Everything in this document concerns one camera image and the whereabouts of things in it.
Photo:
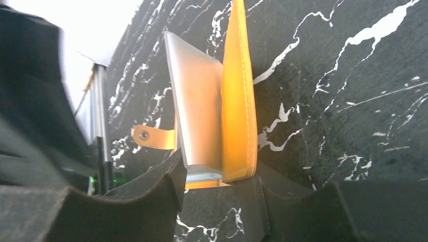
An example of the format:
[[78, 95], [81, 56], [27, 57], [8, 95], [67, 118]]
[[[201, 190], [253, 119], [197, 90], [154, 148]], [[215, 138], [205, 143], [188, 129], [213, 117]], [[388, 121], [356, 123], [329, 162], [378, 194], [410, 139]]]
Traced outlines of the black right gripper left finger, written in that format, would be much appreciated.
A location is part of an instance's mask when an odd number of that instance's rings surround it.
[[1, 241], [173, 241], [186, 174], [176, 150], [102, 197], [1, 186]]

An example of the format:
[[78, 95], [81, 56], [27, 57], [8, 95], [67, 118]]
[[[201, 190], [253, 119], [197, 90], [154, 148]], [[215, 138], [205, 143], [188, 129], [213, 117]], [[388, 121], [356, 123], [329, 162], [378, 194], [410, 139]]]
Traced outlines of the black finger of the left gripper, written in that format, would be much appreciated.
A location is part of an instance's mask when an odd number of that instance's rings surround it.
[[61, 30], [1, 7], [1, 184], [65, 187], [97, 174], [61, 71]]

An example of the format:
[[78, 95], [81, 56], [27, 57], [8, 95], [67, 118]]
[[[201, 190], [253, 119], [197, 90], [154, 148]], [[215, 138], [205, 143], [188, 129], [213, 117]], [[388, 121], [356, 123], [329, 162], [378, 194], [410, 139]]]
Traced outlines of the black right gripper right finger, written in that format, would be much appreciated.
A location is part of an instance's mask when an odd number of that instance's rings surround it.
[[314, 191], [260, 163], [261, 241], [427, 241], [427, 181], [333, 181]]

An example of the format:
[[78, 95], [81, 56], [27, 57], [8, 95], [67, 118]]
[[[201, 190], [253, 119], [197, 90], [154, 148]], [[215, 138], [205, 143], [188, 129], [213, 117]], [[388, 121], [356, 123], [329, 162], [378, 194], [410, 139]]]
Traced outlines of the orange leather card holder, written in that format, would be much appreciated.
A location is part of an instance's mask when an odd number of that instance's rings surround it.
[[187, 189], [228, 186], [252, 177], [257, 166], [257, 123], [243, 1], [232, 1], [224, 58], [164, 34], [175, 106], [175, 126], [132, 129], [143, 147], [182, 151]]

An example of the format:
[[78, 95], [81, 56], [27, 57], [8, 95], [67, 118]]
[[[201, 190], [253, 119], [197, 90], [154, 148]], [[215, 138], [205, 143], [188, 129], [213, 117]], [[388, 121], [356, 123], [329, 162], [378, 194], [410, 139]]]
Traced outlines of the left aluminium side rail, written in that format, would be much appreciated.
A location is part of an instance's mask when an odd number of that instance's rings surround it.
[[97, 143], [98, 189], [105, 195], [115, 187], [111, 155], [108, 100], [106, 96], [106, 67], [94, 64], [92, 68], [92, 115], [95, 141]]

